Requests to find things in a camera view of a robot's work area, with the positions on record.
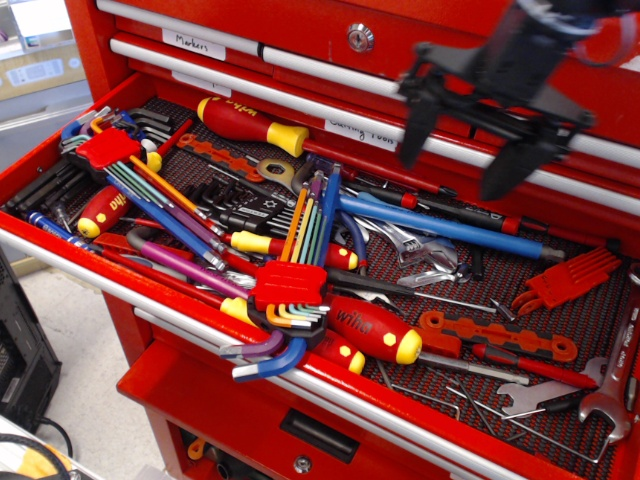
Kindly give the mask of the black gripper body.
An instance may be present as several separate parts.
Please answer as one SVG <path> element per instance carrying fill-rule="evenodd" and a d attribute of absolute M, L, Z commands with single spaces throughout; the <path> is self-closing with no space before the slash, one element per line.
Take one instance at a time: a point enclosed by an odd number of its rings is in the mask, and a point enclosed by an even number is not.
<path fill-rule="evenodd" d="M 415 63 L 399 91 L 407 102 L 432 94 L 441 101 L 440 114 L 507 139 L 522 138 L 528 131 L 506 114 L 488 111 L 484 101 L 534 111 L 549 129 L 589 128 L 593 114 L 552 87 L 549 79 L 576 43 L 596 33 L 596 18 L 588 1 L 515 1 L 479 47 L 417 44 Z"/>

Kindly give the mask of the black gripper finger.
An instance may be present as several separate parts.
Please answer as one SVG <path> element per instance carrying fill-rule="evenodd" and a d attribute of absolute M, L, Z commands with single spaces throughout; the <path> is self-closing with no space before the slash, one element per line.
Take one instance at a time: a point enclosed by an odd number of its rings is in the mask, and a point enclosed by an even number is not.
<path fill-rule="evenodd" d="M 409 113 L 399 158 L 405 168 L 412 169 L 436 126 L 441 101 L 432 94 L 418 94 L 409 99 L 407 105 Z"/>
<path fill-rule="evenodd" d="M 569 130 L 543 131 L 509 141 L 485 169 L 479 197 L 483 201 L 503 198 L 533 172 L 568 152 Z"/>

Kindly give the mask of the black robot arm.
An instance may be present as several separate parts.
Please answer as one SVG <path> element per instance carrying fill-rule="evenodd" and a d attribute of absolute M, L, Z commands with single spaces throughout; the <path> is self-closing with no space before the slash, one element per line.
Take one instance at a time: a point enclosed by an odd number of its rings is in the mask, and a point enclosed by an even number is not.
<path fill-rule="evenodd" d="M 441 114 L 504 139 L 486 168 L 483 200 L 504 197 L 539 167 L 566 155 L 594 115 L 549 79 L 604 18 L 621 20 L 620 61 L 631 47 L 636 1 L 515 1 L 490 38 L 475 48 L 423 42 L 400 82 L 409 116 L 399 153 L 412 168 Z"/>

